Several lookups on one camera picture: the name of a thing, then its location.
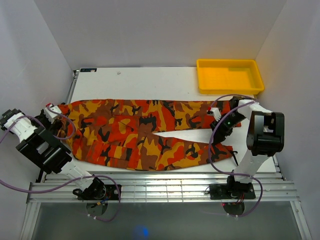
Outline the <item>orange camouflage trousers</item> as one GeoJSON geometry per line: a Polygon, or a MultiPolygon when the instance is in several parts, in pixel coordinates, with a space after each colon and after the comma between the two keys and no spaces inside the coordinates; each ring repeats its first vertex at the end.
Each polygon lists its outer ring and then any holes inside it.
{"type": "Polygon", "coordinates": [[[83,162],[136,171],[169,171],[232,158],[229,145],[161,136],[209,129],[209,101],[95,99],[60,104],[62,128],[73,156],[83,162]]]}

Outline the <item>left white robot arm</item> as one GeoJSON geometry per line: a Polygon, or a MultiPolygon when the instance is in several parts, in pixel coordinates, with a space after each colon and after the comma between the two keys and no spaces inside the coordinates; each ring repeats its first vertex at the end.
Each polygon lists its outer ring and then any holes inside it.
{"type": "Polygon", "coordinates": [[[47,174],[62,174],[74,180],[77,188],[73,194],[78,200],[102,200],[107,197],[104,183],[89,172],[81,169],[71,157],[71,151],[56,138],[61,113],[57,106],[42,109],[31,119],[19,109],[7,110],[0,118],[3,131],[16,135],[16,149],[47,174]]]}

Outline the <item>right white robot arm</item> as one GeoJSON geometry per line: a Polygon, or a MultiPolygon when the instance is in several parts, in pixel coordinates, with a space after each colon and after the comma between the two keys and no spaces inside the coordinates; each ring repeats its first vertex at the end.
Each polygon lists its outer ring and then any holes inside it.
{"type": "Polygon", "coordinates": [[[212,135],[209,142],[215,146],[230,136],[233,128],[243,120],[249,120],[247,150],[238,166],[227,173],[225,184],[211,184],[208,193],[212,200],[253,200],[255,191],[253,176],[261,165],[284,148],[285,116],[262,107],[254,98],[234,95],[229,103],[229,112],[222,113],[214,101],[207,113],[214,117],[210,124],[212,135]]]}

